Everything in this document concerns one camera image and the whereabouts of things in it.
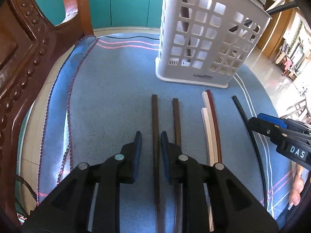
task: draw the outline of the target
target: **floor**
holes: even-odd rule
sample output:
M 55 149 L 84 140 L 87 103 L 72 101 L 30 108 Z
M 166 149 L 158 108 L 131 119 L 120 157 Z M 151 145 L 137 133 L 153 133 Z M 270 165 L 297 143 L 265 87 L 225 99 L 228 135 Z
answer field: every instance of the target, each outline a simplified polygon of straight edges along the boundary
M 121 32 L 160 33 L 157 29 L 148 28 L 106 28 L 98 29 L 94 33 L 96 37 L 99 37 Z M 22 148 L 21 175 L 35 191 L 37 189 L 39 152 L 49 92 L 60 66 L 63 64 L 72 49 L 73 47 L 55 63 L 35 101 L 29 117 Z M 302 99 L 293 82 L 290 79 L 283 77 L 279 68 L 262 55 L 257 47 L 246 59 L 245 64 L 253 71 L 266 89 L 279 116 L 284 115 L 289 106 L 294 105 Z M 23 206 L 28 213 L 35 208 L 36 202 L 24 185 L 22 186 L 22 199 Z

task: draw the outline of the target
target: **cabinet door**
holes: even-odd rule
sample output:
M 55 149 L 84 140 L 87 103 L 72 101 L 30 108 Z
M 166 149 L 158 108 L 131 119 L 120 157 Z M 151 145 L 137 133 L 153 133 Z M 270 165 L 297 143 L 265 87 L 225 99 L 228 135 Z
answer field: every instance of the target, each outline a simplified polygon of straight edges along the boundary
M 147 26 L 149 0 L 111 0 L 112 26 Z
M 111 26 L 110 0 L 89 0 L 94 29 Z
M 35 0 L 43 14 L 54 25 L 60 24 L 65 19 L 63 0 Z
M 162 0 L 150 0 L 148 27 L 160 28 L 162 15 Z

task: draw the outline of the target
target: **person's hand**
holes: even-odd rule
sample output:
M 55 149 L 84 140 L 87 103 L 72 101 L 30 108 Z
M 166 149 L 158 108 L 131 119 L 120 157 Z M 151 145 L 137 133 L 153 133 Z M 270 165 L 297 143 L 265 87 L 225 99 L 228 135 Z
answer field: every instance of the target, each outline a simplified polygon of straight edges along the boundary
M 297 206 L 301 200 L 300 193 L 304 189 L 304 180 L 301 178 L 304 168 L 296 165 L 296 174 L 294 177 L 293 188 L 290 191 L 289 204 L 290 206 Z

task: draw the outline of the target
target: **laundry basket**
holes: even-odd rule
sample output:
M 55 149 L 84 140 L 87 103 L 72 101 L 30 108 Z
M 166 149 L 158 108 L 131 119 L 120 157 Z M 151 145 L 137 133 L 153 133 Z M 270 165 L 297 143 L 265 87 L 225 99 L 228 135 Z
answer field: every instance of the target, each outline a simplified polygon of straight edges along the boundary
M 251 0 L 163 0 L 156 76 L 226 88 L 270 19 Z

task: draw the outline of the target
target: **carved wood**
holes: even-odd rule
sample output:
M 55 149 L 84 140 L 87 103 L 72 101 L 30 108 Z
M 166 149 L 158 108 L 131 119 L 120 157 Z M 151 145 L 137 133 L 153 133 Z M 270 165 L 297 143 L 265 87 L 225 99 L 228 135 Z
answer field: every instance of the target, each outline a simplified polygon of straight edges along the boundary
M 14 189 L 21 123 L 55 61 L 79 38 L 93 34 L 88 0 L 64 4 L 66 18 L 58 26 L 34 0 L 6 0 L 0 7 L 0 206 L 17 226 Z

